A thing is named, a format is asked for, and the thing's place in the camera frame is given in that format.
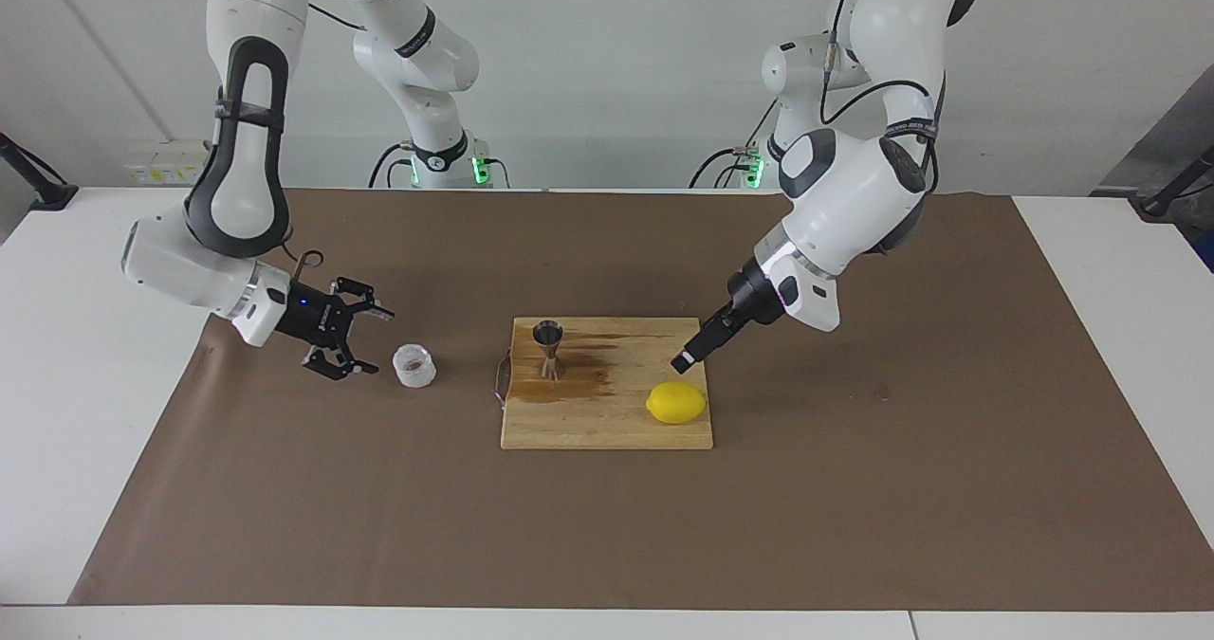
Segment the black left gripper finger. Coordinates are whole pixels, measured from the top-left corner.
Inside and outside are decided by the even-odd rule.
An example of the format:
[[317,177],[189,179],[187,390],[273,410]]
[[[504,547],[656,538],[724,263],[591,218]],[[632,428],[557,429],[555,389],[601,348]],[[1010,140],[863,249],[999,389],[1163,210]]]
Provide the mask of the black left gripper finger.
[[710,356],[716,349],[717,338],[714,333],[709,330],[699,330],[690,338],[690,341],[685,342],[682,349],[675,356],[673,356],[673,370],[676,370],[679,374],[683,374],[694,364],[707,359],[707,356]]

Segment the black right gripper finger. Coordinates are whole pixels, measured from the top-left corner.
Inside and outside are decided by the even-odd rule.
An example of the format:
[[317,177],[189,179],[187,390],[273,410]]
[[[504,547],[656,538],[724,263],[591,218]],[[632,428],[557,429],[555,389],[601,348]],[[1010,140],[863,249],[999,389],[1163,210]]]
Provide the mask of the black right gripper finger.
[[308,342],[301,364],[320,376],[340,381],[351,374],[378,374],[375,363],[358,359],[350,347],[348,332],[306,332],[301,340]]
[[395,321],[395,312],[382,307],[376,290],[369,284],[337,277],[330,289],[330,325],[348,324],[357,313],[369,313],[379,321]]

